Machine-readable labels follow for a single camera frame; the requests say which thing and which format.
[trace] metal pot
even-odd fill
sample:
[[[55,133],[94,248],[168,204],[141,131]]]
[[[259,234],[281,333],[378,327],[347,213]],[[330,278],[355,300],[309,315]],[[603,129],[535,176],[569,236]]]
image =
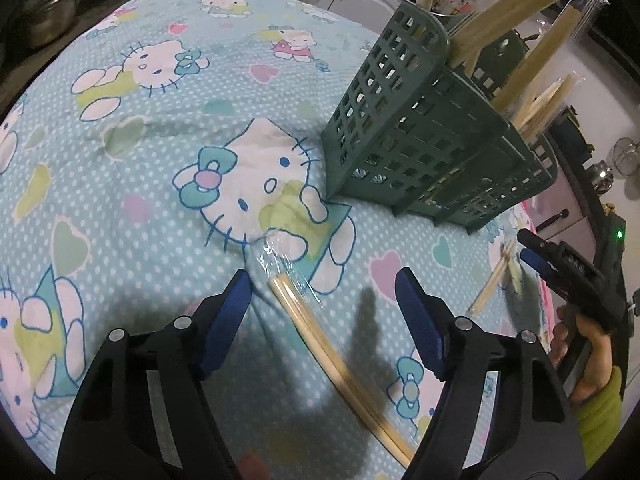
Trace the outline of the metal pot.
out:
[[[29,48],[39,48],[62,36],[76,18],[78,0],[51,0],[20,19],[20,33]]]
[[[613,171],[604,160],[591,164],[587,168],[587,176],[599,195],[605,194],[613,186]]]

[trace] light blue polka dot fabric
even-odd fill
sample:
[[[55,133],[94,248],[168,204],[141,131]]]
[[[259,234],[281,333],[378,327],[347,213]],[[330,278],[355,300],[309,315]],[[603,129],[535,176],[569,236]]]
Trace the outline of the light blue polka dot fabric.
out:
[[[132,0],[20,97],[0,126],[0,399],[47,466],[109,331],[158,330],[245,267],[250,309],[204,383],[232,455],[254,448],[279,480],[402,476],[309,353],[252,244],[267,234],[293,262],[352,373],[416,446],[442,385],[393,276],[411,267],[464,314],[529,218],[519,205],[467,235],[323,199],[320,134],[375,40],[291,0]],[[548,340],[543,289],[512,267],[476,321]],[[467,463],[481,457],[495,381]]]

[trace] hello kitty face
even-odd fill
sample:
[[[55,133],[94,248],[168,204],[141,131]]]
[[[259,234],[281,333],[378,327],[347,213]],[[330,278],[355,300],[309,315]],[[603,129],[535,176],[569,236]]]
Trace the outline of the hello kitty face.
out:
[[[290,46],[315,46],[316,40],[308,30],[286,30],[280,31],[282,39]]]
[[[203,5],[219,7],[220,9],[235,9],[236,7],[248,7],[247,0],[201,0]]]
[[[309,163],[295,138],[257,118],[224,148],[200,150],[198,163],[179,172],[174,186],[185,206],[201,209],[213,230],[244,246],[264,234],[260,213],[284,185],[306,183]]]
[[[124,61],[122,70],[131,72],[134,81],[143,88],[162,88],[175,84],[184,74],[197,73],[209,65],[208,60],[200,59],[199,50],[197,56],[193,59],[193,53],[185,52],[178,40],[163,41],[133,50]]]
[[[33,403],[29,365],[15,340],[15,327],[20,323],[18,298],[11,289],[0,289],[0,394],[15,427],[29,438],[40,429],[40,417]]]

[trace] green utensil holder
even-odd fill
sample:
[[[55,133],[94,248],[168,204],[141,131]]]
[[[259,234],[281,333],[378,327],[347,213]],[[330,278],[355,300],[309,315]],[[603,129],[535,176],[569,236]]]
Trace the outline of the green utensil holder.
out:
[[[472,232],[554,182],[546,140],[535,145],[540,153],[529,149],[446,66],[448,52],[436,17],[403,0],[322,133],[329,199],[343,194]],[[502,84],[504,72],[482,78]]]

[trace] metal bowl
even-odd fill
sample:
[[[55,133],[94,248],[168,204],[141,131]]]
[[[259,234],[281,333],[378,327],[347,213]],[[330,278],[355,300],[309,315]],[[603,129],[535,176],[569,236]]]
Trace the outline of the metal bowl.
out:
[[[25,14],[21,35],[28,48],[39,48],[62,36],[76,18],[78,0],[51,0]]]

